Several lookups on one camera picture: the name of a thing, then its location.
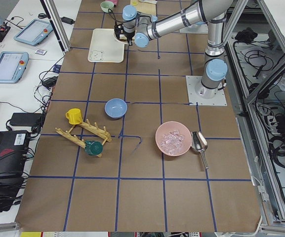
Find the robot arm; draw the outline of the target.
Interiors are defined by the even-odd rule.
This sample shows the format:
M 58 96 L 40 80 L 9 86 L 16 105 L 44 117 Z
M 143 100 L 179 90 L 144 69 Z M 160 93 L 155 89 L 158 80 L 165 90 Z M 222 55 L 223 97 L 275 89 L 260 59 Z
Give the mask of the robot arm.
M 203 99 L 212 99 L 225 84 L 228 71 L 223 61 L 224 24 L 231 0 L 194 0 L 178 12 L 158 19 L 156 16 L 140 12 L 133 5 L 122 10 L 122 20 L 115 20 L 114 37 L 128 45 L 146 47 L 151 40 L 159 39 L 172 32 L 200 34 L 207 33 L 204 51 L 204 74 L 195 84 L 196 94 Z

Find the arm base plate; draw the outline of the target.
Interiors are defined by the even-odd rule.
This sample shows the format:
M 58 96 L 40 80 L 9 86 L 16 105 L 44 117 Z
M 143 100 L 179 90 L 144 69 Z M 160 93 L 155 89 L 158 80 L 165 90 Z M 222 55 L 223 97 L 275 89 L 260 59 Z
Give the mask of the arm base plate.
M 197 25 L 193 24 L 192 26 L 185 27 L 179 30 L 182 34 L 208 34 L 208 27 L 207 24 Z
M 187 94 L 190 105 L 227 106 L 222 82 L 215 89 L 202 85 L 202 76 L 186 76 Z

